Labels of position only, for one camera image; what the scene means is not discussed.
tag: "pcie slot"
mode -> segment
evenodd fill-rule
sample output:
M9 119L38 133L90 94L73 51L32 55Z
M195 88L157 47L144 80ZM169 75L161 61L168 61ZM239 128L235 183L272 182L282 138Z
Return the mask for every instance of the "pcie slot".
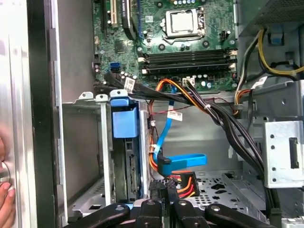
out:
M112 26L117 26L118 21L117 21L117 5L116 5L116 0L111 0L110 1L111 5L111 24Z
M100 0L100 11L101 11L101 18L102 18L102 21L101 21L101 31L103 32L104 34L104 38L106 39L107 37L107 13L106 13L106 0Z

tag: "cable bundle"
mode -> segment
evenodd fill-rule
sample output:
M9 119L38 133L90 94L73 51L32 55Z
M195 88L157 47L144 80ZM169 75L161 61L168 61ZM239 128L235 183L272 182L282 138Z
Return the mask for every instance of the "cable bundle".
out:
M116 78L113 74L108 74L105 76L105 79L107 82L109 82L112 86L111 90L113 88L116 89L122 89L123 84L120 81L120 78ZM175 86L181 94L168 94L163 93L160 91L156 91L150 88L147 88L141 84L136 83L134 86L134 90L132 93L129 93L130 97L137 98L137 99L149 99L149 100L161 100L161 101L176 101L185 103L188 105L196 106L198 109L203 111L204 113L207 113L210 115L211 119L214 121L215 124L220 125L223 130L226 133L227 139L230 143L230 145L233 147L233 149L249 164L251 165L256 172L263 177L264 176L264 164L261 157L261 154L258 152L255 142L252 139L252 137L249 135L249 133L246 131L246 129L241 125L228 111L223 109L222 107L218 106L212 101L204 100L200 97L198 91L191 85L191 83L187 83L187 89L190 91L190 93L183 87L181 87L178 83L169 80L164 79L160 82L161 85L164 84L171 84L172 86ZM151 112L151 105L152 103L149 103L149 111ZM254 155L252 155L248 149L245 147L245 145L242 143L241 139L236 133L236 129L241 133L241 135L244 137L246 143L249 145L250 149L253 151ZM150 136L151 144L154 144L153 135ZM149 156L149 162L151 164L151 167L157 171L157 164L153 160L153 153L150 153ZM188 172L188 171L179 171L174 172L173 175L177 173L182 172ZM265 188L265 194L266 194L266 211L267 215L271 214L271 209L279 209L280 208L280 202L279 197L277 194L277 191L275 189L268 189Z

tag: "black wire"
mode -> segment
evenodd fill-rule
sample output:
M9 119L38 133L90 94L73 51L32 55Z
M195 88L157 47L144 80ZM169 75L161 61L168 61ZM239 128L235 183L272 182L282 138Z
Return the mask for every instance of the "black wire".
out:
M247 56L245 56L246 58L244 59L244 79L243 79L242 82L240 82L241 83L240 89L246 83L249 58L250 58L253 50L256 48L257 43L258 43L258 39L254 42L254 44L252 45L252 47L249 49Z
M248 126L247 131L249 131L250 126L253 121L253 89L250 90L249 96L248 96L248 112L247 112L247 119L248 119Z
M112 81L110 84L111 86L115 87L115 89L123 88L123 84L120 81L118 81L113 76L110 76L110 78L112 78L111 79ZM162 93L162 92L158 92L158 91L149 89L145 86L134 86L133 93L131 93L129 95L133 98L138 98L138 99L164 100L164 101L173 100L173 101L182 102L185 104L192 104L192 102L189 101L183 95ZM200 104L203 108L204 108L204 106L206 106L208 104L212 107L212 109L209 109L209 110L207 109L208 113L209 114L213 113L213 116L212 116L213 121L221 123L223 129L225 130L225 132L228 136L229 143L233 146L235 151L237 151L240 154L240 156L243 157L243 159L245 161L247 161L250 165L252 165L252 167L257 171L257 173L260 173L261 176L263 177L264 176L263 161L260 158L260 154L255 147L255 143L254 143L253 139L250 137L250 135L245 130L245 128L233 116L231 116L225 109L223 109L220 106L218 106L212 102L209 102L209 101L203 100L203 102L201 102L201 100L202 100L201 97L197 96L197 93L195 93L195 92L193 92L192 95L193 95L193 98L196 99L198 104ZM248 145L250 146L250 148L252 149L252 151L256 157L253 157L251 155L251 153L248 152L248 150L245 148L244 144L240 141L240 139L239 139L238 135L236 134L235 129L234 129L234 127L232 127L232 125L234 125L239 130L239 132L243 135L244 139L246 140L246 142L248 143ZM277 197L276 190L266 189L266 206L267 206L267 208L269 208L268 205L270 205L271 208L273 208L274 206L277 207L277 205L279 207L279 200Z

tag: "blue sata port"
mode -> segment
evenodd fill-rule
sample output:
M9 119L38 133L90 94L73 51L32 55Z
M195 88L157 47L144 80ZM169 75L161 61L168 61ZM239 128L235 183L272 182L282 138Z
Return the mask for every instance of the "blue sata port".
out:
M121 64L120 63L110 63L111 72L120 72Z

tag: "finger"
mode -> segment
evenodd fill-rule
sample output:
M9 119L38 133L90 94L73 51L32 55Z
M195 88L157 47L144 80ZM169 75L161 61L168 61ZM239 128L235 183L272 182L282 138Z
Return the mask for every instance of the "finger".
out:
M2 207L6 194L8 193L8 190L10 188L10 183L3 183L0 186L0 208Z
M14 201L15 201L15 190L12 189L8 192L4 203L0 209L0 227L4 225L6 220L8 219L10 212L13 209Z
M0 138L0 161L4 161L4 157L5 157L4 144L2 139Z
M9 214L8 220L6 220L6 223L3 225L2 228L11 228L15 222L15 215L16 215L16 208L15 208L15 205L13 205L13 208Z

